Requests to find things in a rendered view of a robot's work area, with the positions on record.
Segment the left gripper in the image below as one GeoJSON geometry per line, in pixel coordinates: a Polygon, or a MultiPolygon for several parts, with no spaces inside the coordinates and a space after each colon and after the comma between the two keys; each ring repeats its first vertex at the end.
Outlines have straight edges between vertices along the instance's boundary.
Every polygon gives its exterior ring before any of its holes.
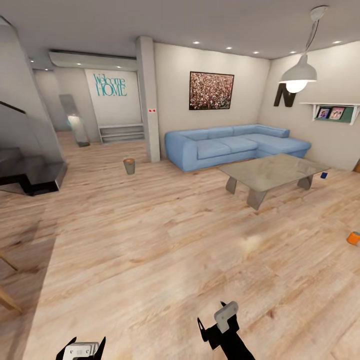
{"type": "MultiPolygon", "coordinates": [[[[57,355],[56,355],[56,360],[63,360],[63,356],[64,356],[64,352],[65,352],[65,348],[69,345],[71,345],[72,343],[75,343],[75,341],[77,340],[77,338],[73,338],[57,355]]],[[[99,349],[96,352],[95,355],[91,355],[88,357],[80,357],[77,360],[101,360],[102,355],[103,355],[103,351],[104,351],[104,347],[106,344],[106,336],[104,337],[103,341],[101,342],[101,344],[99,345],[99,349]]]]}

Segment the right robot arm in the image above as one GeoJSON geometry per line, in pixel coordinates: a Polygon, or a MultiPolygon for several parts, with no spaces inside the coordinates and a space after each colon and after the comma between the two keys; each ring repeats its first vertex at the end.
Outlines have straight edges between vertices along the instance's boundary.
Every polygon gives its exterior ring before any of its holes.
{"type": "Polygon", "coordinates": [[[202,339],[204,342],[209,341],[213,350],[221,346],[228,360],[256,360],[237,334],[240,330],[236,318],[238,310],[237,302],[224,303],[223,307],[213,315],[217,324],[207,330],[198,319],[202,339]]]}

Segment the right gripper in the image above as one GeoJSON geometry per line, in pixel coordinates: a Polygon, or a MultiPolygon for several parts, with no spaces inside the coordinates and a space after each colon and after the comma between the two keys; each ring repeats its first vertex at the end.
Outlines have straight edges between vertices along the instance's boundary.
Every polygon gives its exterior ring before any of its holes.
{"type": "Polygon", "coordinates": [[[205,330],[200,319],[198,319],[198,323],[200,324],[200,331],[204,342],[209,341],[209,344],[213,350],[216,349],[218,346],[221,346],[227,358],[229,358],[229,346],[234,341],[239,340],[240,342],[244,343],[240,336],[237,334],[237,331],[240,330],[240,327],[238,325],[236,315],[232,316],[227,320],[229,329],[224,333],[220,331],[216,324],[211,328],[205,330]]]}

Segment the trash can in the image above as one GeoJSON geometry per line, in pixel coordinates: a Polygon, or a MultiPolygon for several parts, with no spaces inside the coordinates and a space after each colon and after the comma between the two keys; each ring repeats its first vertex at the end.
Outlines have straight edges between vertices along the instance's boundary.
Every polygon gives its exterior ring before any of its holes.
{"type": "Polygon", "coordinates": [[[130,160],[124,159],[123,162],[124,162],[127,174],[133,175],[135,173],[136,160],[133,158],[131,158],[130,160]]]}

